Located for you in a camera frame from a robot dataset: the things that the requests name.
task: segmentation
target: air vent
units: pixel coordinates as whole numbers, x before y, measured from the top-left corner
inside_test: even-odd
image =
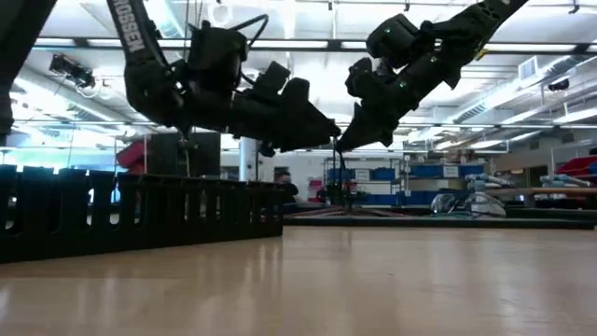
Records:
[[[566,133],[562,136],[563,144],[570,144],[575,142],[575,135],[573,133]]]
[[[534,56],[530,58],[528,61],[519,65],[519,79],[524,80],[533,77],[537,74],[538,69],[539,65],[537,62],[537,57]]]

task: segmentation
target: table surface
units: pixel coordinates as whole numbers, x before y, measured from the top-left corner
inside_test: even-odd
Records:
[[[0,265],[6,336],[594,336],[597,233],[291,228]]]

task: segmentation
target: robotic hand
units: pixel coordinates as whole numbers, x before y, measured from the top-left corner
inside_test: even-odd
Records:
[[[442,81],[454,89],[462,67],[527,1],[483,0],[448,21],[424,21],[421,29],[402,14],[382,23],[367,39],[369,55],[380,59],[381,66],[373,69],[371,59],[364,58],[349,69],[346,88],[361,98],[361,104],[354,104],[353,120],[337,150],[378,141],[390,146],[400,118],[418,108]],[[398,74],[394,72],[402,67]]]
[[[309,102],[307,80],[287,81],[290,72],[276,62],[256,81],[243,75],[241,65],[265,28],[267,15],[230,29],[212,27],[208,21],[201,29],[189,26],[187,59],[168,63],[143,0],[107,2],[124,47],[127,98],[150,120],[183,134],[197,126],[254,138],[269,157],[275,148],[315,147],[340,135],[334,122]],[[247,41],[239,30],[258,21],[262,26]],[[237,90],[242,77],[251,89]]]

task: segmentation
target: white column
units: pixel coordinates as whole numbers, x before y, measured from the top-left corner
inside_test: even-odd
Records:
[[[255,180],[255,153],[257,141],[255,139],[242,137],[239,145],[239,180]]]

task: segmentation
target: person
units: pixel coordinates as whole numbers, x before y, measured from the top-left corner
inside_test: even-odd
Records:
[[[284,204],[296,203],[296,196],[299,194],[297,186],[292,184],[292,178],[289,172],[281,172],[275,178],[275,183],[280,185],[280,188],[285,191]]]

